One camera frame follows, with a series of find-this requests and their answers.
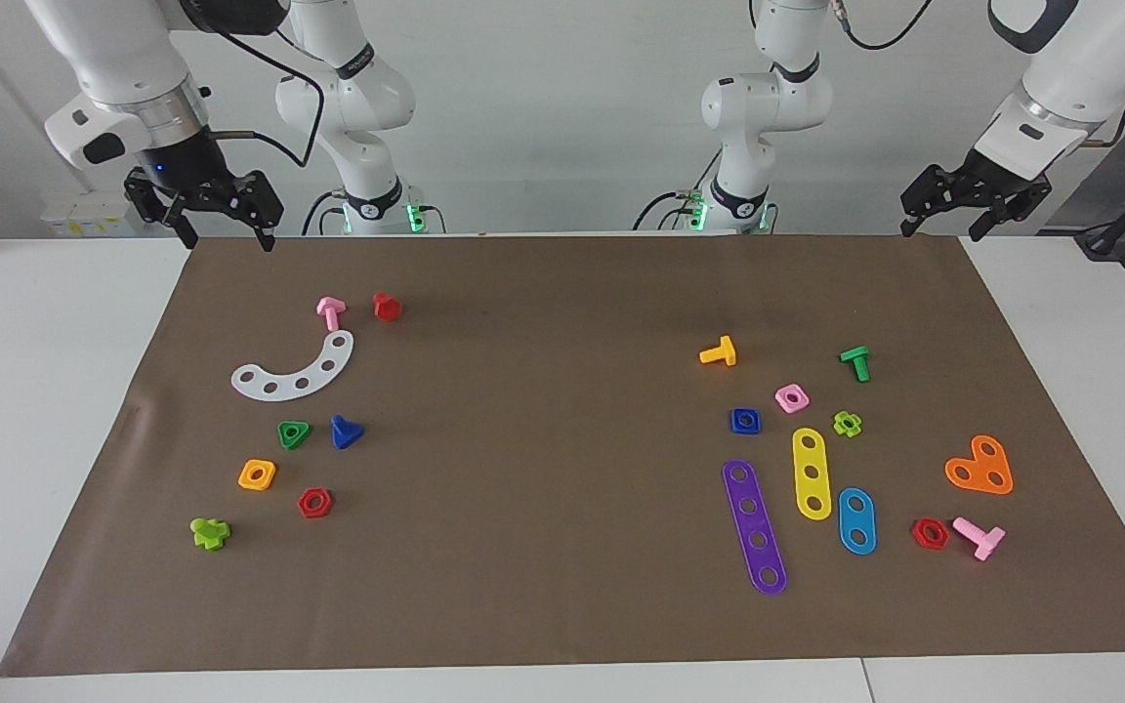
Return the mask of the brown table mat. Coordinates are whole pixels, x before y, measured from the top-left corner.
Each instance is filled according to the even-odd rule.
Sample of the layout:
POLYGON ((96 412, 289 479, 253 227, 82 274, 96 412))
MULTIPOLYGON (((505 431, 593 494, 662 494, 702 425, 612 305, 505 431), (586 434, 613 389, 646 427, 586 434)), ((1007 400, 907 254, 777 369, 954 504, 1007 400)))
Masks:
POLYGON ((1120 650, 1125 526, 954 237, 209 238, 0 676, 1120 650), (343 372, 238 394, 238 366, 312 363, 322 297, 346 303, 343 372), (737 364, 701 364, 722 335, 737 364), (808 408, 781 411, 788 384, 808 408), (737 406, 759 434, 734 434, 737 406), (364 436, 335 449, 332 415, 364 436), (285 420, 312 424, 292 451, 285 420), (801 427, 826 444, 824 521, 796 506, 801 427), (1009 495, 943 475, 978 434, 1009 495), (268 490, 240 488, 249 459, 276 463, 268 490), (781 595, 747 578, 728 460, 758 476, 781 595), (300 515, 312 486, 326 517, 300 515), (839 539, 847 486, 875 504, 870 556, 839 539), (194 517, 230 524, 219 551, 194 517), (1004 528, 987 561, 956 517, 1004 528))

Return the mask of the purple four-hole strip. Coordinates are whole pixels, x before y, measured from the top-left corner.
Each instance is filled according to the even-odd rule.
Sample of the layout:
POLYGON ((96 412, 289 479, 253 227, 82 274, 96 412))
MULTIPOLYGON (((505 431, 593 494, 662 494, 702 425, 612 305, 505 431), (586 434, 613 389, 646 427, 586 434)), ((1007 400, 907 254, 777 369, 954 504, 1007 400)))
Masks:
POLYGON ((788 574, 758 476, 746 460, 728 460, 722 476, 747 578, 762 595, 781 595, 788 574))

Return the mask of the yellow three-hole strip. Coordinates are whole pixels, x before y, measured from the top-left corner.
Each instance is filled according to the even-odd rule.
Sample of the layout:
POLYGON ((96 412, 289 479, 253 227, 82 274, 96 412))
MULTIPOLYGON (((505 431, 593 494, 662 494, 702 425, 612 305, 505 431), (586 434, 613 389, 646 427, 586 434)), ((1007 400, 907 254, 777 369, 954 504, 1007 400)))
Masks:
POLYGON ((793 476, 801 516, 824 521, 832 513, 832 492, 824 436, 809 427, 793 433, 793 476))

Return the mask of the orange heart-shaped plate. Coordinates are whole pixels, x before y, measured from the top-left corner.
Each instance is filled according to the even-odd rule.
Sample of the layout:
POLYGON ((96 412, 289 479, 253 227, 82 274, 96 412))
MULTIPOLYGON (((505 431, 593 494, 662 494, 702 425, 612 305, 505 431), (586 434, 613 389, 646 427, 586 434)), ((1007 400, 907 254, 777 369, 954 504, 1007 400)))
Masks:
POLYGON ((1012 493, 1012 467, 1004 444, 994 436, 978 434, 970 447, 972 457, 950 458, 943 465, 946 479, 963 490, 992 495, 1012 493))

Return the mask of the blue two-hole strip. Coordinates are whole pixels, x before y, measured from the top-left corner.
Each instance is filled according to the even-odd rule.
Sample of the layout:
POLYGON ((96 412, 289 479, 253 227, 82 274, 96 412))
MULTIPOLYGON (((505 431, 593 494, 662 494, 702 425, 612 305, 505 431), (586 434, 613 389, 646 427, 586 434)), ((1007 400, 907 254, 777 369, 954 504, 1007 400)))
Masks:
POLYGON ((878 548, 875 504, 858 486, 847 486, 838 497, 839 539, 852 555, 870 556, 878 548))

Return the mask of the white curved hole plate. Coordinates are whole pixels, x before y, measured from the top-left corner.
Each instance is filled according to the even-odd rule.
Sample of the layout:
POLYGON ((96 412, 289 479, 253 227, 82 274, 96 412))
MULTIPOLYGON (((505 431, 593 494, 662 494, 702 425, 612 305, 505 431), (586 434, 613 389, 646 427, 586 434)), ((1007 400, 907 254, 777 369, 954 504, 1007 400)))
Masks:
POLYGON ((321 391, 334 382, 356 351, 352 332, 338 328, 324 337, 309 366, 290 373, 268 372, 263 366, 238 366, 230 375, 231 386, 242 396, 262 403, 286 403, 321 391))

